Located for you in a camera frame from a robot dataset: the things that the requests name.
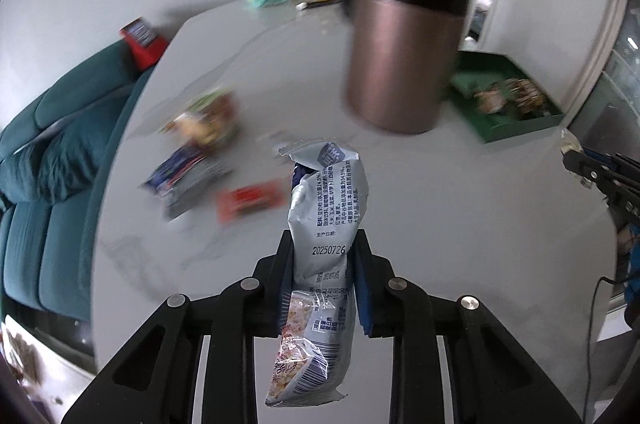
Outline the teal sofa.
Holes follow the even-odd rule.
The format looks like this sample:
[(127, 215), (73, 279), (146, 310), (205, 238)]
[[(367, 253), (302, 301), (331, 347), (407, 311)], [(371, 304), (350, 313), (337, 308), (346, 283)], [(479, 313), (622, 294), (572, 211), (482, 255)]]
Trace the teal sofa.
[(90, 320), (106, 182), (150, 75), (118, 41), (65, 73), (2, 129), (2, 299)]

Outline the red snack bar wrapper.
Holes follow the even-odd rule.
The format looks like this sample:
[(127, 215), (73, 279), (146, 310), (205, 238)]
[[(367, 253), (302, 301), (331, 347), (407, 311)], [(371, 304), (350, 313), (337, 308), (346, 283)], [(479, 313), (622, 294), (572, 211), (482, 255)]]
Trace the red snack bar wrapper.
[(228, 224), (250, 213), (280, 207), (285, 203), (280, 181), (263, 181), (237, 189), (224, 189), (216, 196), (218, 221)]

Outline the copper black trash bin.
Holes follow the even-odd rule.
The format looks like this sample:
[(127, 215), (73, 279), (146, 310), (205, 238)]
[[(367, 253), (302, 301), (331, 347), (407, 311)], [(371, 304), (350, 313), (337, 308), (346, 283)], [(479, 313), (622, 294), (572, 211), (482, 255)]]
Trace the copper black trash bin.
[(433, 129), (470, 0), (343, 0), (352, 23), (344, 86), (358, 118), (398, 134)]

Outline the green fruit snack bag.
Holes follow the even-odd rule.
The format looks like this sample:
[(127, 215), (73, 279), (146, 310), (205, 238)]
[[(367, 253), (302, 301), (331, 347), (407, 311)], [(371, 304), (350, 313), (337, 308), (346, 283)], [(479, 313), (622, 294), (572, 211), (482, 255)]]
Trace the green fruit snack bag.
[(225, 88), (196, 97), (160, 129), (209, 152), (226, 147), (238, 131), (239, 104), (234, 92)]

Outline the blue white snack packet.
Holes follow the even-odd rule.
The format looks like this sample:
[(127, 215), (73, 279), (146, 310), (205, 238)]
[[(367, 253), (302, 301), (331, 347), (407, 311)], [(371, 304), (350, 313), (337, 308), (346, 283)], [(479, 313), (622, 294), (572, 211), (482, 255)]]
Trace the blue white snack packet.
[(141, 187), (162, 201), (164, 216), (172, 221), (191, 210), (216, 181), (230, 173), (231, 167), (221, 158), (184, 145), (160, 163)]

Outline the grey white snack packet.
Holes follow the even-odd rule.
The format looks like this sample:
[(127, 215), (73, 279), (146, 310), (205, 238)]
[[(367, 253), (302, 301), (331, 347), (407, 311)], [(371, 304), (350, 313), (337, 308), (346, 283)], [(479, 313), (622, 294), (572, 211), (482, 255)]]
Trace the grey white snack packet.
[(358, 152), (334, 140), (301, 141), (281, 152), (295, 163), (288, 209), (293, 279), (266, 405), (320, 406), (344, 398), (338, 386), (356, 316), (348, 252), (369, 185)]

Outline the red small box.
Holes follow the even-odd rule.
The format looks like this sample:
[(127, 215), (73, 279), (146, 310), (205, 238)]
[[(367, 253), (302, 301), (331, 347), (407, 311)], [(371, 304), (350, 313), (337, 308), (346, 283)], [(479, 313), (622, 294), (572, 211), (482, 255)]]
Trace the red small box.
[(129, 46), (134, 64), (140, 71), (156, 65), (169, 45), (169, 42), (142, 17), (123, 26), (119, 33)]

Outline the green snack tray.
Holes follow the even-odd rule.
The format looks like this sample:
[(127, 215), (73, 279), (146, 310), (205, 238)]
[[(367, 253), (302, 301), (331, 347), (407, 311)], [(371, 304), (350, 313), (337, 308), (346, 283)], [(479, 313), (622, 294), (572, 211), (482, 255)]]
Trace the green snack tray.
[(555, 127), (564, 118), (541, 85), (501, 54), (459, 52), (448, 98), (486, 143)]

